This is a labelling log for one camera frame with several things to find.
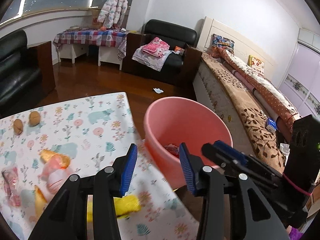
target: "pink rubber band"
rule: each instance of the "pink rubber band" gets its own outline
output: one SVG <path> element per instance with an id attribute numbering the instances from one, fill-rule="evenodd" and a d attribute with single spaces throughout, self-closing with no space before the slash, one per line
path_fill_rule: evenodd
<path id="1" fill-rule="evenodd" d="M 294 187 L 296 190 L 298 190 L 300 193 L 306 195 L 306 196 L 311 196 L 312 192 L 306 192 L 305 190 L 303 190 L 302 188 L 299 188 L 297 185 L 295 185 L 284 173 L 282 174 L 282 176 L 291 184 L 292 187 Z"/>

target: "wooden floor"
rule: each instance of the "wooden floor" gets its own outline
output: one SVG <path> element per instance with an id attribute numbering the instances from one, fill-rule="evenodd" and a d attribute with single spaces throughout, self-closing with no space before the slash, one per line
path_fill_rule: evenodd
<path id="1" fill-rule="evenodd" d="M 163 97 L 185 97 L 196 100 L 193 87 L 178 88 L 159 81 L 145 79 L 119 71 L 119 65 L 101 63 L 97 58 L 81 56 L 76 63 L 64 60 L 53 66 L 56 89 L 44 98 L 38 106 L 45 106 L 76 98 L 126 92 L 133 116 L 133 121 L 144 138 L 143 117 L 148 106 Z M 160 88 L 164 93 L 157 94 L 153 88 Z"/>

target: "blue tissue pack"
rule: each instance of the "blue tissue pack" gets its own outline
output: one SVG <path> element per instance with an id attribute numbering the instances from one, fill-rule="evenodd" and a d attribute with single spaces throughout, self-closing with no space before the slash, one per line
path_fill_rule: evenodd
<path id="1" fill-rule="evenodd" d="M 271 133 L 275 133 L 277 130 L 276 122 L 273 121 L 271 118 L 268 118 L 266 122 L 266 129 Z"/>

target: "white patterned tablecloth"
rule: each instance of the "white patterned tablecloth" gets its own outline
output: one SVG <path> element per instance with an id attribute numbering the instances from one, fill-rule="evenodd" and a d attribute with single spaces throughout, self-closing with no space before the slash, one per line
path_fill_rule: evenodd
<path id="1" fill-rule="evenodd" d="M 41 122 L 29 127 L 31 111 Z M 15 136 L 12 122 L 19 118 L 23 133 Z M 118 220 L 122 240 L 192 240 L 198 222 L 183 206 L 160 171 L 153 165 L 133 124 L 125 93 L 80 98 L 25 111 L 0 120 L 0 170 L 16 164 L 21 206 L 7 204 L 4 179 L 0 178 L 0 211 L 20 240 L 28 239 L 36 223 L 34 185 L 50 197 L 46 182 L 39 180 L 44 163 L 39 153 L 52 149 L 69 155 L 71 168 L 81 177 L 91 176 L 112 165 L 138 146 L 138 159 L 127 194 L 140 199 L 142 209 L 129 219 Z"/>

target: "brown bed blanket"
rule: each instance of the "brown bed blanket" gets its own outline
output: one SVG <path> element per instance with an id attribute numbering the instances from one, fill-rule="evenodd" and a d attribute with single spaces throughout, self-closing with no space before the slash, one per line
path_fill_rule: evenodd
<path id="1" fill-rule="evenodd" d="M 282 173 L 285 157 L 276 146 L 276 135 L 265 128 L 266 111 L 225 66 L 211 58 L 207 53 L 203 53 L 202 60 L 230 97 L 247 132 L 256 157 Z"/>

